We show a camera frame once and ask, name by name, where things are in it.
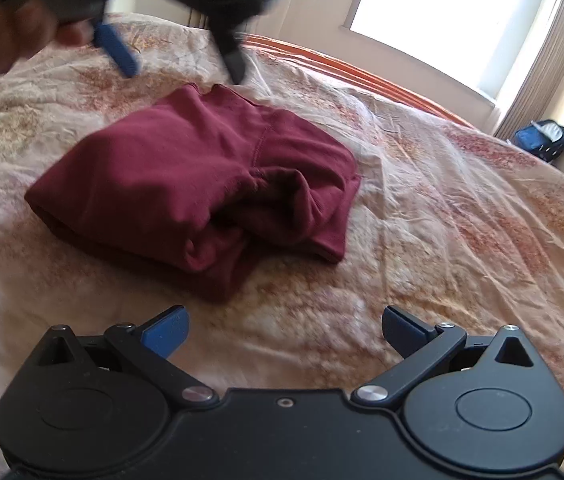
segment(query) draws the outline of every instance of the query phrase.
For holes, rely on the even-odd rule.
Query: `maroon sweatshirt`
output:
[[[356,171],[293,113],[188,84],[82,139],[25,199],[83,250],[225,300],[276,248],[340,261]]]

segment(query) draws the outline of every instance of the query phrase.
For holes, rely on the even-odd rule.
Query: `human hand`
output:
[[[57,18],[41,2],[31,0],[12,12],[0,3],[0,74],[20,58],[28,59],[56,40],[64,46],[82,46],[93,38],[89,22],[58,27]]]

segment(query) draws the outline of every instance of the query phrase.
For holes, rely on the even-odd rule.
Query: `curtain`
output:
[[[208,28],[208,18],[204,14],[201,14],[200,12],[197,12],[196,10],[191,9],[191,12],[188,15],[187,25],[189,27],[195,27],[195,28]],[[248,32],[249,31],[249,24],[244,23],[239,28],[239,31],[240,32]]]
[[[564,77],[564,0],[557,0],[546,39],[495,137],[510,139],[520,128],[542,118]]]

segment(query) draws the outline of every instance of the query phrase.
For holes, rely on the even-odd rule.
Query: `blue gripper pad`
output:
[[[163,359],[168,358],[187,339],[189,320],[183,306],[169,308],[164,315],[149,323],[149,326],[139,327],[140,341]]]
[[[116,30],[107,23],[94,26],[93,46],[102,48],[111,57],[125,77],[134,77],[140,72],[136,58],[131,54]]]

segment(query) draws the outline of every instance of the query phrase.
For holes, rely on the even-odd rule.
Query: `bed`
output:
[[[226,83],[206,31],[156,18],[111,20],[141,55],[122,79],[92,48],[48,48],[0,78],[0,394],[49,325],[101,333],[185,304],[191,333],[172,357],[229,386],[349,389],[398,362],[387,304],[474,334],[521,325],[564,387],[564,175],[443,108],[345,63],[266,38],[246,41],[235,87],[312,121],[363,176],[344,261],[260,265],[213,305],[64,244],[23,200],[78,139],[185,82]],[[0,473],[6,465],[0,454]]]

